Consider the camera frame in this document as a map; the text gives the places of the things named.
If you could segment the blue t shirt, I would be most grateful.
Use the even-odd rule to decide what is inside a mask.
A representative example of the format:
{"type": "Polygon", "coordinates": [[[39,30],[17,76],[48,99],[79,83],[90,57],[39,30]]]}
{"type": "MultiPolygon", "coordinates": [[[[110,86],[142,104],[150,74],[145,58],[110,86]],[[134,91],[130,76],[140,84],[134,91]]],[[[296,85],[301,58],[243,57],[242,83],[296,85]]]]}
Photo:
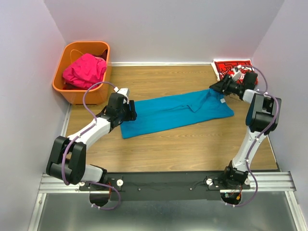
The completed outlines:
{"type": "Polygon", "coordinates": [[[123,139],[234,116],[212,89],[135,102],[137,118],[121,124],[123,139]]]}

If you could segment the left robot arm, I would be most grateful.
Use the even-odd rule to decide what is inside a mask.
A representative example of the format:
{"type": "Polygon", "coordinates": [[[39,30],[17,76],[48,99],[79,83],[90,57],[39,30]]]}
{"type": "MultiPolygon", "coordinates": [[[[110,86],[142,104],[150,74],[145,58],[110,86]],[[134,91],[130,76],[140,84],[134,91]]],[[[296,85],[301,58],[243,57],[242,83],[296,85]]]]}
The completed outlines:
{"type": "Polygon", "coordinates": [[[63,180],[66,185],[90,182],[96,190],[107,184],[107,170],[87,165],[87,150],[102,136],[126,121],[137,118],[133,100],[128,99],[129,89],[121,88],[110,95],[103,110],[79,132],[55,139],[46,167],[46,174],[63,180]]]}

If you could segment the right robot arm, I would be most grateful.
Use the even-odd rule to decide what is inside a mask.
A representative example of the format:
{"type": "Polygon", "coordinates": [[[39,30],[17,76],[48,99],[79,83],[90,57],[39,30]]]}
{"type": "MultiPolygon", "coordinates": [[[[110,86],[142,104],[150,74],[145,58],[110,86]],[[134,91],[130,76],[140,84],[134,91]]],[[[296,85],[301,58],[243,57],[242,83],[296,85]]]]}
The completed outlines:
{"type": "Polygon", "coordinates": [[[250,165],[260,144],[274,131],[279,122],[282,100],[270,96],[267,92],[255,90],[258,74],[245,73],[242,83],[237,83],[230,75],[211,85],[209,88],[223,95],[235,94],[240,100],[249,103],[245,124],[246,135],[237,155],[225,167],[218,178],[223,187],[231,189],[245,184],[250,165]]]}

